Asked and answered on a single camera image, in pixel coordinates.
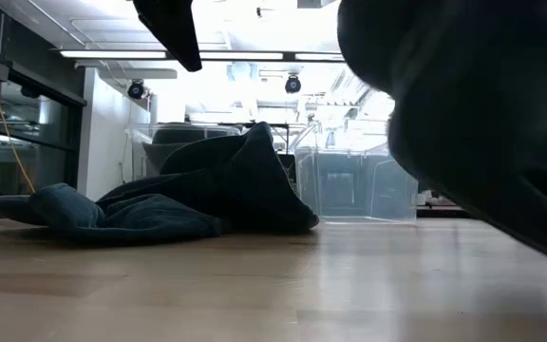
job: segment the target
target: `dark blue blanket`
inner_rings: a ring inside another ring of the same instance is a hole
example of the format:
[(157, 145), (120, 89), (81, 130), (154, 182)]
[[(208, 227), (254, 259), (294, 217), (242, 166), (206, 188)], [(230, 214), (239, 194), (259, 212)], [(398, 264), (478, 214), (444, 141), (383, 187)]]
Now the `dark blue blanket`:
[(318, 217), (293, 192), (259, 123), (243, 136), (194, 142), (160, 176), (124, 184), (97, 202), (65, 184), (0, 197), (0, 214), (95, 243), (154, 243), (227, 231), (305, 233)]

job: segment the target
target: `glass window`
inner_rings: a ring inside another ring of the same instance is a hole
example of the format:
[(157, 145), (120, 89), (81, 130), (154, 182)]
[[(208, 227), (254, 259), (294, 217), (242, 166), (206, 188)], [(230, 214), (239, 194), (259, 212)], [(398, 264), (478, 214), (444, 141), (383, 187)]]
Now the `glass window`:
[[(16, 151), (36, 189), (66, 181), (68, 153), (57, 148), (12, 138)], [(9, 138), (0, 135), (0, 191), (5, 194), (29, 194)]]
[(70, 143), (70, 109), (66, 105), (12, 82), (1, 84), (1, 101), (10, 133), (28, 134), (49, 143)]

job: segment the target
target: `ceiling light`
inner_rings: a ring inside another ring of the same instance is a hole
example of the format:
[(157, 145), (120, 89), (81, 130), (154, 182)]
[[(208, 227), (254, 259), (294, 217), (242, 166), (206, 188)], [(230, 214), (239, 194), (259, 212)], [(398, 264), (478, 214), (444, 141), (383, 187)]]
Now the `ceiling light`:
[(60, 52), (64, 57), (77, 59), (167, 59), (165, 51), (61, 50)]
[(201, 52), (203, 60), (255, 60), (281, 61), (284, 55), (280, 52)]
[(345, 62), (341, 53), (297, 53), (294, 58), (297, 61)]

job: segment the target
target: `dark cloth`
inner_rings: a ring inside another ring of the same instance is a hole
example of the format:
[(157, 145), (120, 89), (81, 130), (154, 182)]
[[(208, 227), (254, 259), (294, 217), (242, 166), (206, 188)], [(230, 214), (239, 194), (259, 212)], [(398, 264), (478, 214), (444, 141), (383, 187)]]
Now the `dark cloth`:
[(339, 38), (398, 163), (547, 255), (547, 1), (345, 0)]
[(229, 230), (305, 233), (318, 217), (293, 192), (266, 123), (244, 136), (194, 142), (157, 177), (119, 186), (97, 202), (64, 184), (0, 198), (0, 214), (45, 222), (84, 242), (154, 243)]
[(239, 135), (235, 127), (217, 126), (215, 129), (208, 128), (195, 126), (190, 123), (163, 124), (154, 134), (152, 143), (144, 142), (142, 144), (149, 162), (147, 166), (148, 176), (155, 176), (155, 174), (150, 174), (152, 169), (159, 174), (162, 165), (170, 154), (188, 143), (198, 142), (207, 138)]

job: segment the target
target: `transparent container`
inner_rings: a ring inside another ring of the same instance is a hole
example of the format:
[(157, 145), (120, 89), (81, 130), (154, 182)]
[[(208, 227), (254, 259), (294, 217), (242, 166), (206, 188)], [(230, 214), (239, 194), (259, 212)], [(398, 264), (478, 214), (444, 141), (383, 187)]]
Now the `transparent container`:
[(290, 144), (299, 136), (306, 124), (301, 123), (269, 123), (272, 128), (273, 149), (279, 155), (291, 153)]
[(415, 222), (418, 183), (389, 154), (387, 122), (313, 123), (292, 152), (299, 197), (323, 221)]
[(168, 156), (188, 143), (239, 134), (237, 127), (207, 123), (134, 125), (128, 129), (132, 140), (132, 179), (159, 175)]

